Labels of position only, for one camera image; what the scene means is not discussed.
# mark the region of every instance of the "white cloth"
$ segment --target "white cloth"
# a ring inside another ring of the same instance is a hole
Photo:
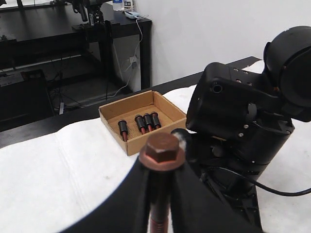
[[[262,69],[258,62],[247,70]],[[165,97],[186,112],[194,88]],[[295,133],[259,180],[281,191],[311,186],[311,124],[294,123]],[[99,118],[0,149],[0,232],[50,233],[72,225],[116,189],[136,157],[126,156]],[[286,198],[258,189],[258,196],[265,231],[310,231],[311,195]]]

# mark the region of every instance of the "black table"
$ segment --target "black table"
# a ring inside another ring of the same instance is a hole
[[[135,20],[128,19],[122,12],[113,11],[108,3],[102,5],[101,11],[104,19],[111,21],[113,38],[137,34],[141,38]],[[151,86],[152,23],[149,19],[138,22],[143,34],[140,43],[141,89],[145,89]],[[85,47],[85,33],[72,28],[81,23],[81,15],[74,13],[71,5],[24,7],[23,11],[18,8],[0,9],[0,34],[16,39],[9,44],[0,42],[0,50],[6,50],[0,53],[0,64],[7,60],[8,55],[27,56]]]
[[[236,68],[245,68],[247,66],[252,65],[259,59],[256,57],[248,57],[229,65],[234,66]],[[191,85],[195,85],[198,83],[202,75],[202,72],[193,74],[181,79],[177,79],[168,83],[160,84],[139,92],[153,90],[158,91],[161,94],[165,94],[171,90],[175,90],[182,87],[189,87]],[[106,102],[98,103],[86,108],[82,108],[79,110],[75,110],[73,112],[69,112],[63,115],[53,116],[47,118],[45,120],[37,121],[28,125],[20,126],[11,130],[7,130],[0,133],[0,148],[17,143],[25,140],[33,139],[36,137],[40,137],[43,135],[47,135],[50,133],[54,133],[66,125],[72,124],[77,121],[89,120],[99,117],[98,108],[104,104],[122,99],[124,97],[128,97],[131,95],[135,95],[139,92],[123,96],[116,97]]]

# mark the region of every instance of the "cardboard box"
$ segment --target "cardboard box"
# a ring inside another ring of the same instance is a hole
[[[161,128],[144,135],[137,128],[136,115],[157,112],[161,122]],[[147,91],[99,108],[103,124],[108,128],[116,141],[120,144],[127,155],[133,155],[145,145],[148,137],[153,133],[170,133],[176,128],[186,127],[186,114],[174,104],[168,101],[160,93]],[[128,141],[124,142],[120,135],[118,122],[126,120],[128,128]]]

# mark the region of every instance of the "screw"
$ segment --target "screw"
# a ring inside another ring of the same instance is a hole
[[[119,125],[120,134],[121,134],[121,136],[123,138],[123,141],[127,142],[128,129],[127,129],[126,121],[125,120],[120,120],[118,122],[118,125]]]
[[[152,112],[151,116],[152,116],[152,121],[153,121],[155,129],[157,130],[157,129],[161,128],[161,123],[160,123],[158,114],[156,112]]]
[[[150,136],[146,143],[146,154],[158,163],[176,160],[179,141],[176,137],[167,137],[166,133]]]
[[[185,153],[179,147],[179,140],[169,133],[151,135],[141,149],[139,161],[153,171],[154,190],[151,192],[151,233],[167,233],[170,193],[173,171],[185,162]]]
[[[147,125],[147,127],[148,127],[149,132],[151,132],[151,131],[152,131],[152,127],[153,127],[153,122],[152,122],[151,115],[149,115],[148,113],[146,113],[146,114],[144,115],[144,121],[145,121],[145,123],[146,123],[146,125]]]
[[[141,134],[145,134],[146,133],[146,125],[144,122],[144,119],[142,118],[141,115],[137,115],[135,117],[135,121],[138,127],[138,130],[141,132]]]

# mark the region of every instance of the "water bottle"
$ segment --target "water bottle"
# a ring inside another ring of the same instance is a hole
[[[113,0],[113,10],[121,11],[123,9],[123,0]]]

